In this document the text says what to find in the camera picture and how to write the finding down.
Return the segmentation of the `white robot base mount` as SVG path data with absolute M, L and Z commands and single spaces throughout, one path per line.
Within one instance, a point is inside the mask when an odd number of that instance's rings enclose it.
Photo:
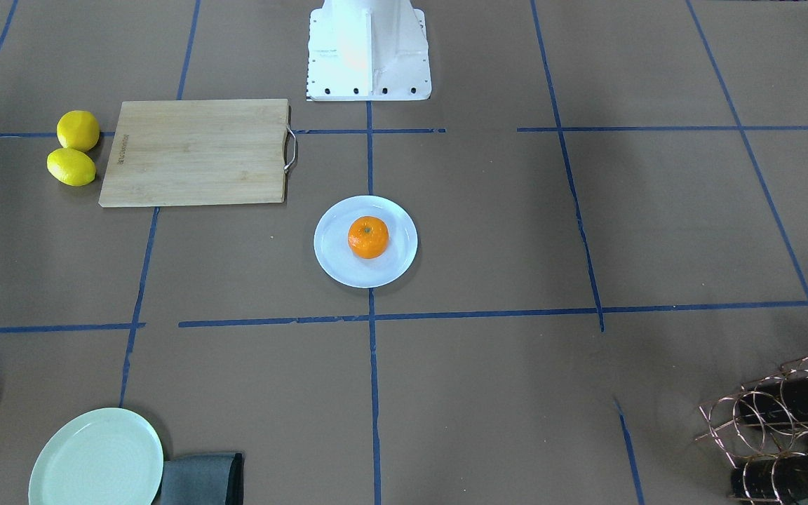
M 410 1 L 325 1 L 310 12 L 307 48 L 307 100 L 432 95 L 426 16 Z

